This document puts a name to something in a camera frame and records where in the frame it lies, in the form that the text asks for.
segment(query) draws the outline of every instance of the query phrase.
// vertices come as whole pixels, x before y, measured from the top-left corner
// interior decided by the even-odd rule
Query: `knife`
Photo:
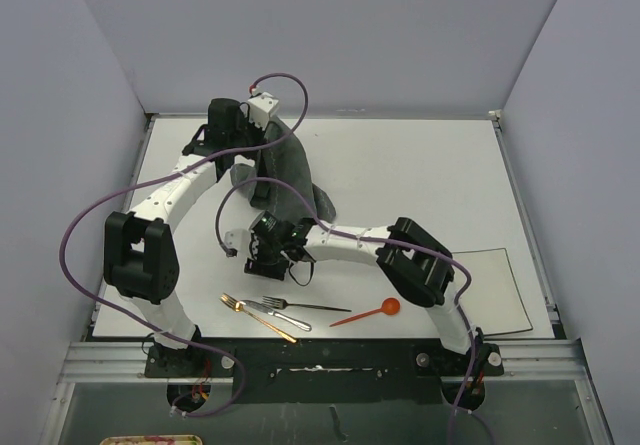
[[[271,307],[267,307],[266,305],[262,305],[259,302],[254,302],[253,300],[243,300],[242,302],[249,308],[253,308],[254,310],[257,310],[259,312],[266,313],[267,315],[271,315],[272,317],[280,318],[280,319],[284,320],[285,322],[289,322],[291,325],[295,325],[300,330],[304,330],[305,332],[310,332],[311,331],[311,325],[309,325],[306,322],[303,322],[302,320],[296,320],[295,318],[288,317],[288,316],[284,315],[283,313],[280,313],[280,312],[274,310]]]

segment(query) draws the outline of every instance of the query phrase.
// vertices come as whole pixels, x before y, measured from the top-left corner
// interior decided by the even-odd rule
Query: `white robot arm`
[[[235,156],[227,154],[186,173],[182,170],[221,150],[261,145],[279,102],[272,95],[254,91],[247,105],[248,117],[240,102],[212,100],[207,124],[199,128],[173,169],[179,176],[128,213],[114,212],[105,222],[105,281],[136,305],[148,322],[186,340],[197,340],[200,332],[175,291],[180,267],[172,232],[198,198],[233,165]],[[255,159],[255,152],[244,156]],[[160,333],[154,340],[168,352],[188,348]]]
[[[261,263],[269,263],[273,269],[274,262],[279,262],[281,270],[286,270],[290,263],[324,260],[380,267],[403,298],[425,308],[438,329],[444,348],[467,353],[471,346],[470,330],[454,304],[456,291],[451,283],[451,266],[419,252],[409,257],[401,247],[381,243],[382,239],[402,240],[451,257],[437,240],[407,218],[398,219],[391,227],[336,227],[326,223],[325,228],[329,231],[307,219],[294,226],[264,212],[250,230],[227,232],[225,244],[247,256],[247,269],[253,270],[259,270]],[[359,240],[345,235],[359,237]],[[473,325],[471,331],[474,336],[477,334]]]

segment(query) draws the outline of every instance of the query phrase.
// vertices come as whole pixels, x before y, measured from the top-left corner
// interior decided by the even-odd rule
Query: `orange spoon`
[[[354,315],[353,317],[345,318],[344,320],[340,320],[339,322],[332,323],[329,325],[330,327],[335,327],[336,325],[342,325],[343,323],[353,322],[354,320],[359,320],[364,317],[368,317],[369,315],[373,315],[374,313],[384,313],[385,315],[395,315],[400,311],[400,302],[395,298],[387,298],[384,302],[382,302],[382,306],[375,310],[371,310],[369,312],[361,313],[360,315]]]

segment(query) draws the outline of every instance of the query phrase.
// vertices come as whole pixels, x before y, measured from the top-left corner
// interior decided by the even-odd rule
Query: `white wall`
[[[424,117],[501,108],[555,0],[86,1],[147,111],[282,70],[315,114]]]
[[[59,271],[60,238],[128,182],[144,115],[83,0],[0,0],[0,29],[0,430],[32,444],[90,309]],[[71,247],[92,288],[105,214]]]
[[[640,442],[640,0],[558,0],[505,137],[617,444]]]

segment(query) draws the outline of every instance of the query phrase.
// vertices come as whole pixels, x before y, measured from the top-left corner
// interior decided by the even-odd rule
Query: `gold fork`
[[[283,332],[282,330],[280,330],[278,327],[275,327],[275,326],[271,325],[269,322],[267,322],[265,320],[262,320],[260,317],[258,317],[256,315],[254,315],[253,313],[249,312],[247,309],[244,308],[244,304],[242,302],[239,302],[235,298],[230,297],[226,293],[222,294],[222,296],[220,297],[220,301],[222,303],[224,303],[227,307],[229,307],[231,310],[233,310],[234,312],[244,312],[247,315],[249,315],[250,317],[255,318],[260,323],[262,323],[265,327],[270,328],[271,330],[276,332],[278,335],[280,335],[285,340],[288,340],[291,343],[296,343],[298,341],[297,339],[295,339],[294,337],[292,337],[288,333]]]

